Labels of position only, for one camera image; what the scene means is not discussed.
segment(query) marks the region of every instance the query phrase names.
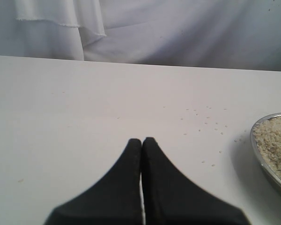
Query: rice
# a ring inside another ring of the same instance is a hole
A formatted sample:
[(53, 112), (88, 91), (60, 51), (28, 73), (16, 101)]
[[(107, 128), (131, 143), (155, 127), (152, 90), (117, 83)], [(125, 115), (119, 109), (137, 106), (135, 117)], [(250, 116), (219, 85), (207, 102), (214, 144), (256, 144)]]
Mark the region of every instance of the rice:
[(281, 179), (281, 116), (258, 124), (253, 134), (263, 159)]

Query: white table surface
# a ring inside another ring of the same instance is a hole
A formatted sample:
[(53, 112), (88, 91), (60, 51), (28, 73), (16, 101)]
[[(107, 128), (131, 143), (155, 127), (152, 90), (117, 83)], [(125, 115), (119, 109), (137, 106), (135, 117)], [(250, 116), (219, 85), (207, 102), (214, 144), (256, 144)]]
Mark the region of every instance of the white table surface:
[(146, 136), (253, 225), (281, 225), (248, 135), (279, 112), (281, 72), (0, 56), (0, 225), (42, 224)]

